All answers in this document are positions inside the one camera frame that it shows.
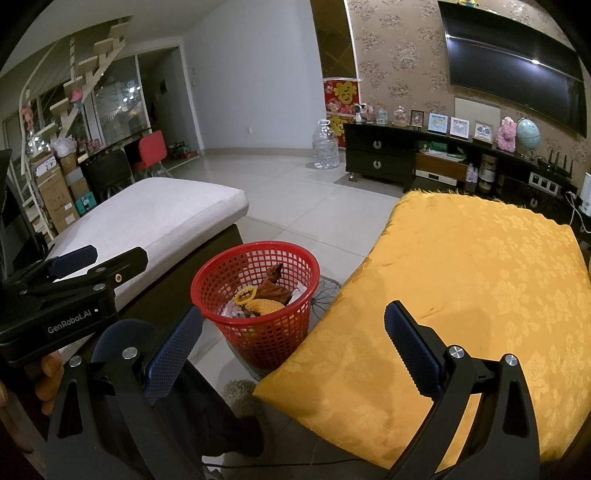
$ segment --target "blue gripper pad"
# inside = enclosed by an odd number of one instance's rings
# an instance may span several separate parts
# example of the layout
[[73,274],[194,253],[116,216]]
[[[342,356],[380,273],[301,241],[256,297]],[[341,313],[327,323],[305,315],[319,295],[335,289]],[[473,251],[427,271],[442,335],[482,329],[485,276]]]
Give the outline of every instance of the blue gripper pad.
[[428,328],[420,327],[399,301],[386,307],[384,326],[418,392],[423,397],[438,398],[443,391],[441,363],[419,332],[419,328]]
[[84,267],[96,262],[99,254],[92,245],[74,250],[68,254],[57,257],[47,269],[49,274],[55,278],[64,278]]
[[203,330],[203,316],[192,307],[146,368],[144,395],[151,405],[168,396]]

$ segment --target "white sofa cushion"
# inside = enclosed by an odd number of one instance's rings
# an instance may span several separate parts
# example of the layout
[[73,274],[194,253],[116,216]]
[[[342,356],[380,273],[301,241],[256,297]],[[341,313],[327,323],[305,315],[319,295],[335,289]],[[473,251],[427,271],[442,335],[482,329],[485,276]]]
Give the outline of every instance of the white sofa cushion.
[[[99,253],[97,265],[142,247],[148,253],[145,272],[115,289],[115,303],[121,310],[247,211],[248,201],[241,190],[200,181],[146,179],[101,203],[62,232],[50,257],[94,245]],[[84,274],[89,268],[68,278]]]

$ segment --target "yellow toy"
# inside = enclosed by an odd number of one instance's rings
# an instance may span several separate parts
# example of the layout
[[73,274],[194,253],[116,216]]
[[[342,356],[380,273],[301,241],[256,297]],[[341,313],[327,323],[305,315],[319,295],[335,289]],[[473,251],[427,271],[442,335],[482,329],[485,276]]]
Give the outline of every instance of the yellow toy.
[[254,285],[249,285],[241,290],[238,290],[236,295],[234,295],[234,303],[241,307],[246,305],[250,300],[254,299],[255,295],[256,287]]
[[247,302],[246,308],[257,315],[268,315],[285,308],[285,305],[275,300],[256,299]]

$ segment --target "flat screen tv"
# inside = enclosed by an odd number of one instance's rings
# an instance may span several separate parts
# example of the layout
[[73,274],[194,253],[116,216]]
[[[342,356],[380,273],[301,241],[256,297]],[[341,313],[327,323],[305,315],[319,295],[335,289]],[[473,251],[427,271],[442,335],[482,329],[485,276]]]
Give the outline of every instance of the flat screen tv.
[[583,72],[574,50],[479,8],[440,1],[439,10],[452,85],[520,103],[587,137]]

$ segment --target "globe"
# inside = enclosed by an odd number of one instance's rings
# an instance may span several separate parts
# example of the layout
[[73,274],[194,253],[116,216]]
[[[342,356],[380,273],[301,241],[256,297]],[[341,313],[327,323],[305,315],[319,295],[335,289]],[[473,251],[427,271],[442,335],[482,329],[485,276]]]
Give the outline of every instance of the globe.
[[527,118],[522,118],[517,122],[517,138],[519,146],[525,150],[537,148],[542,141],[538,126]]

